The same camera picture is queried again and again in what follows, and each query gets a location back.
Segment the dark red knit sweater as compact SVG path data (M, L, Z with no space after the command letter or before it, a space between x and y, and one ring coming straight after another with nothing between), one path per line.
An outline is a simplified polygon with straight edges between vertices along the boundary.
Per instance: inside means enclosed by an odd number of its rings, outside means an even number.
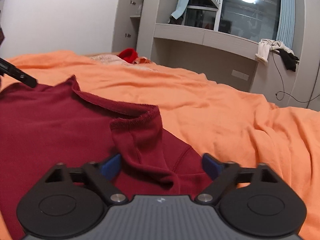
M113 183L135 194L195 197L211 182L200 155L163 128L159 108L80 90L75 77L1 91L1 213L13 239L23 236L20 199L55 164L79 167L119 153Z

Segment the orange bed blanket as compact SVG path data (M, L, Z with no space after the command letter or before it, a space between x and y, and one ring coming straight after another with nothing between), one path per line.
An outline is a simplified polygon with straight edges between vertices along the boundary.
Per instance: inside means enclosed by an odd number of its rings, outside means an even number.
M307 217L303 239L319 239L319 113L280 108L261 94L209 81L204 74L154 63L130 64L116 55L71 51L20 55L10 63L56 86L75 77L80 90L100 98L153 105L165 130L202 157L244 167L268 164L302 198Z

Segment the bright red cloth item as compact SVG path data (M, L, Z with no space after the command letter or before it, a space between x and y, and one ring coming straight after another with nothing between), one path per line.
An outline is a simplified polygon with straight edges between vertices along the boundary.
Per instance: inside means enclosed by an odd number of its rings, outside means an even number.
M135 49L133 48L126 48L123 51L121 51L117 55L120 59L126 61L127 63L133 64L135 60L138 58L138 54Z

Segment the open grey cabinet door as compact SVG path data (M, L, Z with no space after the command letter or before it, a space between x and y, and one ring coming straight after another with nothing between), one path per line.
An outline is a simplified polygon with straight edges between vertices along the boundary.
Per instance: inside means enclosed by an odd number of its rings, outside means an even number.
M118 0L112 51L136 48L144 0Z

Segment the black cloth on ledge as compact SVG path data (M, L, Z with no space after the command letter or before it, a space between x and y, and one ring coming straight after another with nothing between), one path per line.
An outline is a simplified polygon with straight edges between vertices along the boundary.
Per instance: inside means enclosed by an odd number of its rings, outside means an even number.
M296 72L297 64L299 63L299 58L293 55L292 53L288 53L283 49L279 49L279 54L285 68L292 72Z

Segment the white cloth on ledge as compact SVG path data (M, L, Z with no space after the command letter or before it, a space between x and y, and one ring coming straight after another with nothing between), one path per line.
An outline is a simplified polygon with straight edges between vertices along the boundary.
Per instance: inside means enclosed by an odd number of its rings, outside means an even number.
M294 52L289 47L285 46L282 41L275 41L270 39L260 40L260 42L258 43L258 51L255 54L255 58L258 62L261 62L266 66L268 64L268 56L270 51L280 49L291 54L295 60L299 61L299 58L296 57Z

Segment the grey wardrobe cabinet unit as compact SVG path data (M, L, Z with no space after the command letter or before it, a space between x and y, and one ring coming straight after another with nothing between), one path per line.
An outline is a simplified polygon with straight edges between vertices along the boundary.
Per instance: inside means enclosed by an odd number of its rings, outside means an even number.
M319 0L118 0L112 51L319 110Z

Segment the right light blue curtain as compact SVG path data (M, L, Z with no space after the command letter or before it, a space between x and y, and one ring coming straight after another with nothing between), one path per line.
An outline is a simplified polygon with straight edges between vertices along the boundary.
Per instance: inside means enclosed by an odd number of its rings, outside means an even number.
M280 0L280 15L276 40L283 42L290 49L293 46L295 34L295 12L295 0Z

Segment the white wall socket plate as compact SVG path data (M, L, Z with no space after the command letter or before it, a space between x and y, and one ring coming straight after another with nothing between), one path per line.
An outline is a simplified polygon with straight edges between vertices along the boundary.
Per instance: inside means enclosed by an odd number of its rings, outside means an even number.
M249 80L249 75L242 73L242 72L239 72L237 70L232 70L232 76L243 79L245 81Z

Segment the glass window with frame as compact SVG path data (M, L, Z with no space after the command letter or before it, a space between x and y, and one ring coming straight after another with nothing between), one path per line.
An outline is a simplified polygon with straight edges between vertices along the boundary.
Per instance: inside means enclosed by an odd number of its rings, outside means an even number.
M183 25L259 42L277 36L280 0L189 0Z

